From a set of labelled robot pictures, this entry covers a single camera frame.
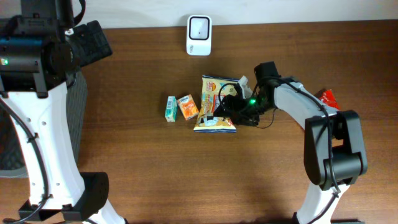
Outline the beige snack bag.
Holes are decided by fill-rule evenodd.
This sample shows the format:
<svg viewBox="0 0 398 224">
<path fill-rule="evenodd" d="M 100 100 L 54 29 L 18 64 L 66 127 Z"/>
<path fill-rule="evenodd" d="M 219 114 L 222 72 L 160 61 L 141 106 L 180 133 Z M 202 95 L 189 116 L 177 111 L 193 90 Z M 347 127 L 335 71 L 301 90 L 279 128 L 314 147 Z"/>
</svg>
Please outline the beige snack bag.
<svg viewBox="0 0 398 224">
<path fill-rule="evenodd" d="M 224 115 L 214 115 L 216 109 L 223 109 L 220 107 L 220 101 L 226 95 L 236 95 L 236 90 L 233 86 L 227 83 L 237 83 L 239 79 L 236 78 L 221 78 L 210 75 L 202 76 L 201 89 L 201 109 L 198 114 L 197 122 L 194 127 L 196 133 L 235 133 L 236 128 L 230 118 Z"/>
</svg>

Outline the orange tissue pack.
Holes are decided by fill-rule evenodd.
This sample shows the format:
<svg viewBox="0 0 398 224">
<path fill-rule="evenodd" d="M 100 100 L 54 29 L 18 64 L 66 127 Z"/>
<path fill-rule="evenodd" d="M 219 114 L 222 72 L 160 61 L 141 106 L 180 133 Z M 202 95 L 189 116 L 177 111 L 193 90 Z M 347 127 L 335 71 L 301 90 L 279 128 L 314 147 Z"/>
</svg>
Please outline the orange tissue pack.
<svg viewBox="0 0 398 224">
<path fill-rule="evenodd" d="M 177 104 L 185 120 L 192 119 L 199 114 L 199 110 L 192 98 L 192 95 L 186 95 L 178 99 Z"/>
</svg>

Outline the teal tissue pack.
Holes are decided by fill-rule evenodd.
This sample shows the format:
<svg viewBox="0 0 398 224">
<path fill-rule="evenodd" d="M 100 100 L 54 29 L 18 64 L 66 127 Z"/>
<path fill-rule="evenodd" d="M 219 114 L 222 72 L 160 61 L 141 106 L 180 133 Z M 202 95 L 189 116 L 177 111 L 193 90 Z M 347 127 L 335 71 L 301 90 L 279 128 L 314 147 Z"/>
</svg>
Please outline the teal tissue pack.
<svg viewBox="0 0 398 224">
<path fill-rule="evenodd" d="M 168 96 L 165 109 L 165 118 L 167 122 L 175 122 L 177 117 L 177 100 L 174 96 Z"/>
</svg>

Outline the red Hacks candy bag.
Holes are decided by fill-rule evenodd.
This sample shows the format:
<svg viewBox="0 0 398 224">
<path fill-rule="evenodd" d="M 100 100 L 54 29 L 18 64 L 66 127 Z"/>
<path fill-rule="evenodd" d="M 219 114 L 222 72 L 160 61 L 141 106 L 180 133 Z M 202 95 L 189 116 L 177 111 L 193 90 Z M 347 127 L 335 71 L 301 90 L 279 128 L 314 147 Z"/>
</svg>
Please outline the red Hacks candy bag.
<svg viewBox="0 0 398 224">
<path fill-rule="evenodd" d="M 340 110 L 340 106 L 331 89 L 321 89 L 315 93 L 315 97 L 318 98 L 324 104 Z"/>
</svg>

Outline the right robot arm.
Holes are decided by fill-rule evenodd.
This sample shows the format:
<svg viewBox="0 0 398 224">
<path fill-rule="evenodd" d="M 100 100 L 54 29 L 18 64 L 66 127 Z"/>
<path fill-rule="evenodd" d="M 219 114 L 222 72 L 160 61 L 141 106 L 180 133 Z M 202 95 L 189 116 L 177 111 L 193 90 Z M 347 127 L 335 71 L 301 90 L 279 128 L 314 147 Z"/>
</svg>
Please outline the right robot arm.
<svg viewBox="0 0 398 224">
<path fill-rule="evenodd" d="M 368 169 L 359 115 L 328 106 L 294 77 L 280 76 L 274 62 L 259 64 L 254 74 L 253 91 L 233 84 L 236 94 L 219 96 L 214 115 L 255 127 L 268 110 L 290 115 L 305 132 L 303 163 L 310 183 L 302 206 L 289 222 L 331 223 L 341 196 Z"/>
</svg>

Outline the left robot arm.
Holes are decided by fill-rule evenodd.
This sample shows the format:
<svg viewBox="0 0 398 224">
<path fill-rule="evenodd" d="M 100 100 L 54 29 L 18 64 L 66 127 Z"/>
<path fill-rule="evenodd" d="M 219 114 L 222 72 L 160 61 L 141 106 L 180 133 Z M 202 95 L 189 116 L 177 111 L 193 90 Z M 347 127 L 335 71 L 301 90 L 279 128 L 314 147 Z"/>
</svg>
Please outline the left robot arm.
<svg viewBox="0 0 398 224">
<path fill-rule="evenodd" d="M 111 205 L 105 172 L 80 172 L 67 122 L 67 94 L 81 68 L 112 54 L 97 21 L 71 1 L 22 1 L 2 20 L 1 108 L 12 119 L 30 181 L 19 223 L 61 213 L 65 222 L 125 223 Z"/>
</svg>

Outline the white barcode scanner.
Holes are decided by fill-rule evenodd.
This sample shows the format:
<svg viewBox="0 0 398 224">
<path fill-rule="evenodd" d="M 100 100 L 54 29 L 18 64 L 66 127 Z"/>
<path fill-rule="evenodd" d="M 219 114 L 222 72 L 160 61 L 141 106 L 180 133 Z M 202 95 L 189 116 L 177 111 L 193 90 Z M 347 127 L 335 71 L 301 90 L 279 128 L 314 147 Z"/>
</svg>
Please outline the white barcode scanner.
<svg viewBox="0 0 398 224">
<path fill-rule="evenodd" d="M 191 15 L 187 19 L 186 52 L 193 56 L 211 54 L 213 23 L 210 16 Z"/>
</svg>

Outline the grey plastic mesh basket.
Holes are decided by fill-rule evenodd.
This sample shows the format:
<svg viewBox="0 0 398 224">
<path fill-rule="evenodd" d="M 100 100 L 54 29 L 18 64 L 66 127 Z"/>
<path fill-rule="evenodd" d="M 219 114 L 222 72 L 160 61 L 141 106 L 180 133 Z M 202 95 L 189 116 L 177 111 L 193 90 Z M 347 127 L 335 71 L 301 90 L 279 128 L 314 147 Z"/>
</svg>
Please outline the grey plastic mesh basket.
<svg viewBox="0 0 398 224">
<path fill-rule="evenodd" d="M 71 74 L 67 80 L 67 123 L 70 133 L 73 155 L 78 162 L 81 132 L 88 89 L 86 79 L 81 72 Z M 24 156 L 19 139 L 9 113 L 1 109 L 1 177 L 26 178 Z"/>
</svg>

